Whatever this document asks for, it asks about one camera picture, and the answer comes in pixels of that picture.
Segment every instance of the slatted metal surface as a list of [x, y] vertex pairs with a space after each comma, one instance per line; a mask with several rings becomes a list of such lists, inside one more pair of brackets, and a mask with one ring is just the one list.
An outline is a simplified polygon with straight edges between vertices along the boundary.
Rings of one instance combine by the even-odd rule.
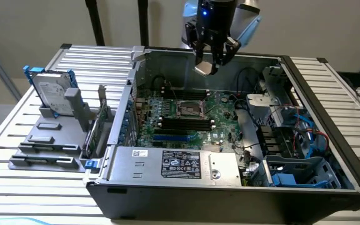
[[[93, 107], [97, 107], [97, 85], [107, 84], [109, 105], [115, 108], [125, 82], [125, 73], [131, 69], [129, 57], [131, 49], [73, 46], [53, 58], [48, 67], [75, 70], [83, 96]], [[294, 61], [360, 157], [359, 108], [316, 59], [294, 58]], [[339, 102], [350, 103], [348, 107]], [[9, 157], [40, 116], [39, 105], [40, 100], [31, 88], [0, 126], [0, 218], [32, 217], [51, 224], [65, 225], [112, 224], [115, 222], [104, 218], [84, 188], [81, 173], [8, 169]], [[140, 221], [125, 223], [186, 224]], [[344, 224], [360, 225], [360, 211], [338, 212], [318, 223], [318, 225]]]

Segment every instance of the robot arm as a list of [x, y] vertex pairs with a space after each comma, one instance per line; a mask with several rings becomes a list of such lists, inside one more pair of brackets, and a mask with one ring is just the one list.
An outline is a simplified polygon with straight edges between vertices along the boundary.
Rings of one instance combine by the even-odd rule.
[[[238, 0], [190, 0], [186, 4], [183, 42], [195, 51], [195, 69], [203, 76], [215, 74], [219, 67], [231, 61], [259, 25], [258, 0], [239, 3]], [[203, 61], [206, 46], [211, 47], [212, 63]]]

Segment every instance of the power supply label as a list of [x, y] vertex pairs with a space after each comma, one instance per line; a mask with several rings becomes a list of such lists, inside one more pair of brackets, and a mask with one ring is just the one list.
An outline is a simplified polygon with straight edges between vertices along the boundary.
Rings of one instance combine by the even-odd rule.
[[164, 178], [200, 179], [200, 153], [163, 151], [160, 174]]

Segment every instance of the white wall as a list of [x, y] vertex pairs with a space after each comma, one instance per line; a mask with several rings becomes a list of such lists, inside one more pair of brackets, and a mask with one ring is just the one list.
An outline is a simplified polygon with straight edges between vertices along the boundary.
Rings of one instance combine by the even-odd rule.
[[[178, 47], [186, 0], [149, 0], [149, 43]], [[108, 45], [140, 44], [136, 0], [99, 0]], [[324, 57], [360, 69], [360, 0], [260, 0], [263, 22], [243, 52]], [[45, 66], [61, 43], [93, 45], [84, 0], [0, 0], [0, 62], [12, 77]]]

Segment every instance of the black pole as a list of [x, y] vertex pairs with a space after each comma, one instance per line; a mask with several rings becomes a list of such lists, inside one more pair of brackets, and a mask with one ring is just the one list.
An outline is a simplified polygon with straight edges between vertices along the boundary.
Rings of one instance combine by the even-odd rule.
[[85, 5], [88, 8], [88, 13], [89, 13], [89, 18], [91, 18], [95, 41], [99, 46], [105, 46], [103, 28], [100, 26], [97, 0], [85, 0]]
[[143, 46], [149, 46], [148, 32], [148, 0], [139, 0], [140, 40]]

